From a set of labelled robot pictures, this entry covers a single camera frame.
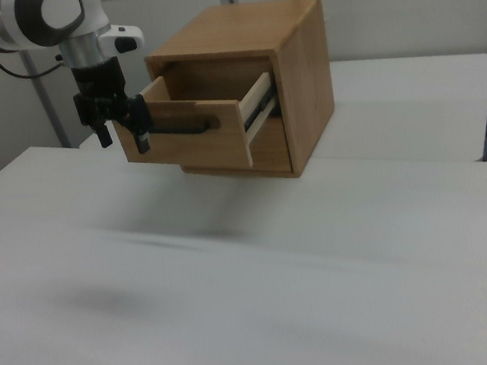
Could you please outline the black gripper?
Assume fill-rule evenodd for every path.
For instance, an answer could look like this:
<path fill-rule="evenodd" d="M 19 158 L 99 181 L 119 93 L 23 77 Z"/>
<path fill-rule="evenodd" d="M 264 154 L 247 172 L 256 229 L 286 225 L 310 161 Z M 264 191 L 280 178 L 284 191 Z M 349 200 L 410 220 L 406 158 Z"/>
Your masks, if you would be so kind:
<path fill-rule="evenodd" d="M 148 152 L 151 117 L 143 95 L 131 100 L 125 93 L 125 76 L 117 57 L 88 68 L 73 68 L 79 93 L 74 104 L 82 125 L 95 128 L 100 145 L 108 148 L 113 144 L 105 122 L 123 118 L 129 110 L 133 137 L 140 154 Z"/>

